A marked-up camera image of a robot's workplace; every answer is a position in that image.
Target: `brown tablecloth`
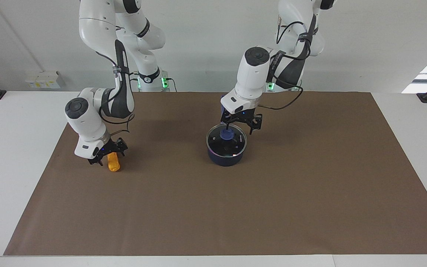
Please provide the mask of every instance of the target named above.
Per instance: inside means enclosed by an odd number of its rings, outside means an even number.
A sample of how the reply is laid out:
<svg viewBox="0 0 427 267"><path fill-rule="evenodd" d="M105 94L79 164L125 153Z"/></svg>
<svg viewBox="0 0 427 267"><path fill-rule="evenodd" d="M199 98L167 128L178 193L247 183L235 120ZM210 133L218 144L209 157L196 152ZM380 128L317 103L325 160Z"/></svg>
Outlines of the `brown tablecloth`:
<svg viewBox="0 0 427 267"><path fill-rule="evenodd" d="M136 93L118 173L66 127L5 255L427 254L427 192L369 93L258 109L229 168L205 146L220 96Z"/></svg>

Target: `white table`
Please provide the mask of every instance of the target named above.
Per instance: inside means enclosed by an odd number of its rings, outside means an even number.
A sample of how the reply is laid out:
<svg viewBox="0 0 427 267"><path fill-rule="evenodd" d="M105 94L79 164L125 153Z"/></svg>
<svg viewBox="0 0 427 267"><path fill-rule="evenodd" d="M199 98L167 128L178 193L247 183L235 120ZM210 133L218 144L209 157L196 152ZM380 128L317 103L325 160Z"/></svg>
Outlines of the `white table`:
<svg viewBox="0 0 427 267"><path fill-rule="evenodd" d="M74 92L8 92L0 101L0 266L427 266L427 255L238 257L2 257L64 130ZM414 95L373 94L427 189L427 105Z"/></svg>

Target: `green indicator light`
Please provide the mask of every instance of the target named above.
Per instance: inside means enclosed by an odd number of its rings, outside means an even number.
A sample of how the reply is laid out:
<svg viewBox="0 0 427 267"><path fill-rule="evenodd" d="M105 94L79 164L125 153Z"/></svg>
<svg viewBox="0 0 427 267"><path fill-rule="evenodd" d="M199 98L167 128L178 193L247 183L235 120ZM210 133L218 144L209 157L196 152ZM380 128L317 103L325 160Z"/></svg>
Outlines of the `green indicator light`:
<svg viewBox="0 0 427 267"><path fill-rule="evenodd" d="M169 83L166 81L166 78L162 77L161 80L162 80L162 86L164 88L167 88L169 86Z"/></svg>
<svg viewBox="0 0 427 267"><path fill-rule="evenodd" d="M274 91L274 86L275 86L274 83L268 83L268 90Z"/></svg>

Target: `yellow object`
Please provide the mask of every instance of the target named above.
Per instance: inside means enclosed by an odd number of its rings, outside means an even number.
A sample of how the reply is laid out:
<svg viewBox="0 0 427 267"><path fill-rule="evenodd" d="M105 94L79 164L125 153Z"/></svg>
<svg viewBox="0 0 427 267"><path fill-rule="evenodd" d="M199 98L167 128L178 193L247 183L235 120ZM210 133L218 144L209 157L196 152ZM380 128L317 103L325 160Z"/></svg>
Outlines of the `yellow object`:
<svg viewBox="0 0 427 267"><path fill-rule="evenodd" d="M108 155L108 169L110 171L119 171L121 168L120 162L118 161L118 154L116 152L113 152Z"/></svg>

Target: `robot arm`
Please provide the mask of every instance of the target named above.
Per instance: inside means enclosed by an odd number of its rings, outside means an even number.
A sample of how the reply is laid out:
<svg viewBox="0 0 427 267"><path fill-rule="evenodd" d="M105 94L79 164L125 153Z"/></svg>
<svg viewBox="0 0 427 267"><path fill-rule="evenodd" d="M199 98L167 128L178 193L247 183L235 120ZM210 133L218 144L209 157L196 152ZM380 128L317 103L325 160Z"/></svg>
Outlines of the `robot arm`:
<svg viewBox="0 0 427 267"><path fill-rule="evenodd" d="M320 10L331 8L333 3L334 0L280 0L278 35L285 27L277 41L281 50L262 47L247 50L239 66L235 88L221 99L225 108L223 123L247 123L251 132L261 129L262 115L254 112L266 83L275 83L284 89L297 86L305 59L324 49L322 37L318 38L318 44L313 44L318 34L317 17ZM282 26L283 22L287 22L287 26Z"/></svg>
<svg viewBox="0 0 427 267"><path fill-rule="evenodd" d="M125 44L120 39L127 42L130 53L148 55L146 61L136 60L140 75L142 71L149 73L148 70L155 68L154 64L159 69L148 49L163 47L165 36L144 17L140 5L140 0L80 2L80 37L88 47L112 63L115 78L115 88L85 88L66 105L67 121L79 134L75 154L88 159L90 164L101 164L103 156L112 152L123 153L127 149L121 138L116 143L111 140L102 118L105 115L130 121L134 117L128 58ZM116 17L123 26L123 36L117 30Z"/></svg>

